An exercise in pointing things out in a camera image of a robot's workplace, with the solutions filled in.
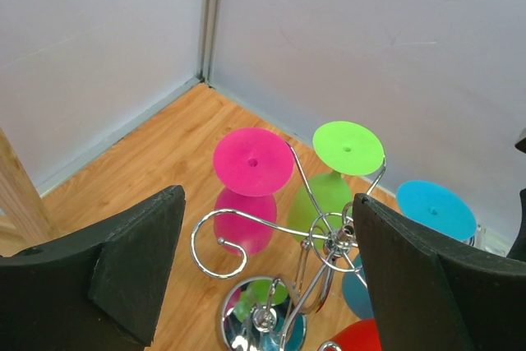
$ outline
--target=white panel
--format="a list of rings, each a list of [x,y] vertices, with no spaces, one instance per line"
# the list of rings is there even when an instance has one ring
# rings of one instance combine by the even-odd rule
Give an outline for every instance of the white panel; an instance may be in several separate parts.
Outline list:
[[[334,119],[369,127],[385,187],[443,184],[512,239],[524,59],[526,0],[221,0],[211,81],[306,141]]]
[[[0,0],[0,125],[37,185],[197,72],[201,0]]]

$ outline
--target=wine glass holder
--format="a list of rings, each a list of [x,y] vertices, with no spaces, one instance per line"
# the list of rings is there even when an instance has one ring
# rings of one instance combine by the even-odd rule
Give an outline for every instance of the wine glass holder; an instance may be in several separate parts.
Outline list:
[[[217,243],[219,245],[231,247],[239,252],[241,255],[241,263],[239,267],[230,273],[221,274],[208,269],[201,262],[201,259],[199,258],[196,251],[196,236],[201,229],[201,226],[209,219],[214,218],[216,215],[237,215],[244,218],[245,220],[254,221],[258,224],[270,227],[273,230],[278,230],[280,232],[303,238],[303,240],[300,242],[300,254],[294,280],[290,279],[287,275],[278,275],[272,278],[269,277],[268,280],[270,280],[270,287],[268,288],[268,294],[266,295],[266,303],[255,303],[250,310],[250,314],[242,323],[241,328],[234,328],[233,325],[226,322],[228,309],[230,309],[230,311],[232,310],[232,307],[228,306],[229,300],[234,293],[246,286],[246,284],[250,284],[251,281],[261,279],[261,277],[246,279],[234,287],[234,289],[227,295],[223,306],[221,307],[219,325],[221,327],[221,337],[223,338],[223,342],[231,350],[238,351],[241,349],[243,351],[289,351],[289,348],[287,347],[288,342],[291,341],[291,338],[293,337],[290,333],[291,328],[293,328],[295,332],[298,332],[298,336],[301,338],[296,341],[298,346],[294,348],[294,351],[299,350],[302,347],[307,332],[306,315],[312,314],[313,312],[318,312],[323,307],[325,300],[329,296],[335,271],[354,273],[362,282],[363,286],[367,287],[367,282],[363,275],[362,266],[354,265],[350,256],[353,249],[358,248],[358,242],[353,227],[353,218],[349,214],[353,202],[348,202],[341,213],[322,211],[318,201],[312,193],[311,187],[307,181],[307,177],[296,151],[288,142],[287,145],[292,152],[295,166],[302,179],[302,184],[305,187],[310,201],[318,214],[318,216],[313,219],[308,232],[290,229],[278,224],[274,224],[265,219],[255,217],[254,215],[250,215],[246,212],[229,208],[223,208],[209,212],[201,220],[199,220],[199,222],[197,222],[196,226],[191,232],[190,244],[193,261],[201,271],[215,279],[230,279],[236,275],[239,275],[247,265],[248,261],[248,254],[241,245],[226,240],[225,238],[218,238]],[[367,195],[371,195],[376,185],[384,175],[385,170],[386,162],[384,156],[380,169],[377,170],[378,173],[376,178],[371,183],[366,192]],[[331,226],[330,222],[327,220],[327,218],[331,216],[340,217],[341,226],[338,228]],[[315,241],[322,241],[323,248],[321,248],[321,250],[315,247]],[[303,280],[307,267],[307,257],[310,251],[313,251],[317,256],[318,260],[321,262],[321,266],[314,275],[312,281],[305,288],[305,291],[302,291]],[[347,267],[342,268],[336,265],[336,262],[341,260],[346,263]],[[284,319],[283,322],[281,322],[281,326],[278,325],[279,318],[277,316],[279,312],[277,311],[277,308],[274,308],[272,305],[276,289],[280,285],[284,286],[288,292],[288,297],[285,301],[285,305],[287,306],[286,313],[284,313]],[[315,294],[314,300],[307,305],[307,300],[311,295],[313,295],[316,288],[317,293]],[[228,336],[232,334],[230,333],[231,329],[233,332],[235,332],[233,340],[228,339]],[[341,351],[341,348],[330,340],[324,342],[319,347],[318,351],[327,349]]]

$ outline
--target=metal rack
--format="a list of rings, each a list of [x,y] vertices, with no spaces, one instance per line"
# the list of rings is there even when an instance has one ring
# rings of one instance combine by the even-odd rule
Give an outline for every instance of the metal rack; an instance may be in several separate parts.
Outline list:
[[[307,177],[305,176],[305,172],[303,171],[303,167],[300,163],[298,155],[296,154],[296,151],[289,143],[287,144],[293,153],[294,162],[301,176],[303,186],[307,190],[307,194],[310,197],[311,203],[318,213],[318,216],[315,219],[313,219],[308,233],[297,231],[294,229],[289,229],[235,209],[220,209],[211,211],[196,224],[196,226],[191,232],[191,256],[194,262],[204,273],[216,279],[230,279],[238,275],[243,271],[248,261],[247,252],[242,246],[234,242],[230,242],[229,240],[225,240],[224,238],[219,238],[217,240],[219,245],[232,247],[241,254],[242,261],[239,267],[230,273],[220,274],[207,269],[205,265],[201,262],[196,251],[196,235],[199,232],[201,226],[207,220],[215,217],[216,215],[235,214],[247,220],[263,224],[264,226],[268,226],[272,229],[304,237],[303,241],[300,243],[301,251],[298,259],[298,267],[296,269],[294,280],[291,280],[286,275],[268,278],[271,279],[271,283],[266,303],[256,303],[256,305],[251,309],[250,317],[249,319],[247,319],[247,322],[244,323],[244,327],[238,330],[240,335],[237,335],[236,339],[238,339],[239,344],[242,345],[240,349],[243,350],[250,349],[251,351],[267,351],[275,349],[279,351],[285,351],[285,346],[291,336],[291,327],[296,328],[295,325],[299,325],[299,331],[302,331],[302,340],[301,344],[299,345],[300,349],[302,342],[305,339],[305,334],[307,331],[307,321],[305,315],[317,312],[323,307],[325,300],[329,296],[329,291],[332,285],[335,270],[343,273],[354,273],[360,279],[363,285],[367,287],[367,282],[362,273],[362,267],[355,266],[349,256],[353,248],[358,247],[358,243],[354,233],[353,218],[348,214],[349,209],[352,207],[353,203],[350,201],[347,205],[345,205],[341,213],[323,212],[320,208],[320,205],[316,201],[316,198],[312,194],[312,190],[309,186]],[[382,165],[378,174],[376,175],[375,180],[372,182],[371,186],[366,192],[367,195],[370,195],[372,193],[372,191],[384,175],[385,169],[386,162],[384,157]],[[341,227],[337,229],[333,228],[330,225],[329,221],[327,221],[327,218],[330,216],[340,217]],[[328,229],[328,231],[324,230],[320,226],[320,221],[322,221],[323,225],[326,229]],[[319,251],[317,248],[314,247],[315,240],[323,240],[322,251]],[[321,261],[321,266],[316,272],[311,283],[306,287],[305,291],[302,292],[303,280],[307,266],[307,257],[311,250],[314,251],[315,255]],[[342,258],[346,262],[347,268],[341,268],[336,265],[337,260],[340,260]],[[236,289],[241,289],[241,287],[246,286],[246,284],[249,284],[252,281],[258,279],[261,279],[261,277],[254,277],[243,281],[242,283],[238,284],[238,286],[235,287],[226,297],[221,309],[220,322],[222,326],[222,336],[225,344],[228,344],[227,334],[225,333],[224,327],[226,325],[225,319],[227,315],[229,298],[232,297]],[[272,307],[271,302],[279,284],[282,284],[288,291],[288,300],[286,301],[288,302],[288,306],[286,308],[286,313],[284,314],[283,325],[281,326],[281,328],[278,329],[278,312]],[[306,305],[307,299],[313,294],[314,290],[316,289],[316,286],[317,294],[314,298],[314,301],[311,304]],[[298,324],[297,320],[299,317],[301,317],[302,319]],[[267,345],[262,346],[261,342],[263,341],[263,339],[270,339],[271,345],[267,343]],[[233,347],[231,347],[231,349],[236,351],[238,350],[238,348]],[[331,341],[324,342],[318,350],[321,351],[327,349],[341,351],[341,348]]]

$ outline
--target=wooden leg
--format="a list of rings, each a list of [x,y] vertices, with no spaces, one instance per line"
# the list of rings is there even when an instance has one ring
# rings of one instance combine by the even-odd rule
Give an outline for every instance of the wooden leg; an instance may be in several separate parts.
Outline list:
[[[60,236],[39,193],[1,128],[0,208],[30,245]]]

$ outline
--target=wooden surface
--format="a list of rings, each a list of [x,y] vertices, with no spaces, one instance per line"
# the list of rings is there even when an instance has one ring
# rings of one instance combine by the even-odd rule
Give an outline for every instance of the wooden surface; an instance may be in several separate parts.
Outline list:
[[[0,208],[30,245],[48,242],[59,236],[39,193],[1,128]],[[0,230],[6,230],[8,225],[9,223],[2,220]]]
[[[183,185],[187,210],[152,350],[221,349],[216,337],[216,313],[224,295],[251,275],[293,274],[299,246],[292,237],[281,233],[275,233],[270,245],[249,259],[245,271],[234,279],[211,279],[197,269],[190,257],[191,229],[213,210],[222,189],[212,168],[212,153],[225,134],[239,127],[269,128],[291,141],[307,176],[328,171],[311,149],[200,85],[45,198],[60,226],[74,231],[116,214],[168,185]],[[276,194],[280,224],[285,223],[300,182],[295,173]],[[360,178],[351,178],[349,182],[354,192],[367,189]],[[395,205],[395,199],[380,190],[374,196]],[[197,246],[202,260],[212,270],[231,270],[238,264],[235,256],[217,245],[211,224],[203,227]],[[307,278],[318,268],[319,262],[311,254]],[[322,341],[355,321],[342,297],[341,275],[337,274],[326,305],[309,317],[310,329],[303,349],[316,349]]]

